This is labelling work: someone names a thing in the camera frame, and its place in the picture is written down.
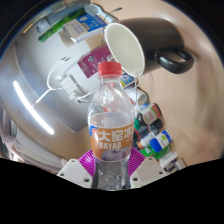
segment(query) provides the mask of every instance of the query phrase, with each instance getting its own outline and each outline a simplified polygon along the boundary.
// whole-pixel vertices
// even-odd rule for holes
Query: bottle cap
[[[122,76],[121,64],[115,61],[106,61],[99,64],[98,76],[119,75]]]
[[[135,122],[134,122],[134,127],[136,130],[138,130],[141,127],[139,121],[136,118],[135,118]]]

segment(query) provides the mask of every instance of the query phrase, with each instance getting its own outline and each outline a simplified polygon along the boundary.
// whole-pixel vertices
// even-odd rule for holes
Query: black handle
[[[162,52],[157,51],[155,53],[155,61],[157,64],[161,65],[166,70],[175,73],[181,74],[188,71],[194,64],[194,58],[184,50],[172,50],[173,53],[176,53],[181,58],[183,58],[184,62],[177,62],[172,59],[169,59],[165,56],[162,56]]]

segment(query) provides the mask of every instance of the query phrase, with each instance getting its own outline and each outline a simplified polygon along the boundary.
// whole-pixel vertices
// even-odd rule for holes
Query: white container
[[[169,151],[166,155],[159,159],[160,166],[164,169],[170,164],[171,161],[177,158],[177,153]]]
[[[143,105],[148,101],[148,95],[145,92],[141,91],[139,88],[136,88],[136,90],[135,89],[132,89],[132,90],[127,89],[126,93],[132,100],[137,102],[138,105]]]
[[[147,134],[145,137],[141,139],[141,141],[138,143],[138,146],[140,148],[145,148],[149,144],[149,141],[153,139],[154,137],[155,137],[154,133],[150,132],[149,134]]]

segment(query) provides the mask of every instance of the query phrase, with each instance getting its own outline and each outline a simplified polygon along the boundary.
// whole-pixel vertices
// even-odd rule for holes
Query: bottle label
[[[118,161],[131,153],[134,123],[119,128],[89,125],[90,143],[95,157],[104,161]]]
[[[149,125],[160,117],[160,112],[155,104],[141,111],[144,122]]]

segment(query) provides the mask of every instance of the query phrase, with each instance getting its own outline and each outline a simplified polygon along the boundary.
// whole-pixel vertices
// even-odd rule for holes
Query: fluorescent light
[[[33,118],[51,135],[54,134],[54,130],[39,116],[39,114],[33,109],[29,101],[24,96],[22,90],[20,89],[20,86],[17,81],[13,82],[13,86],[16,90],[16,93],[18,94],[20,100],[22,101],[23,105],[26,107],[26,109],[30,112],[30,114],[33,116]]]

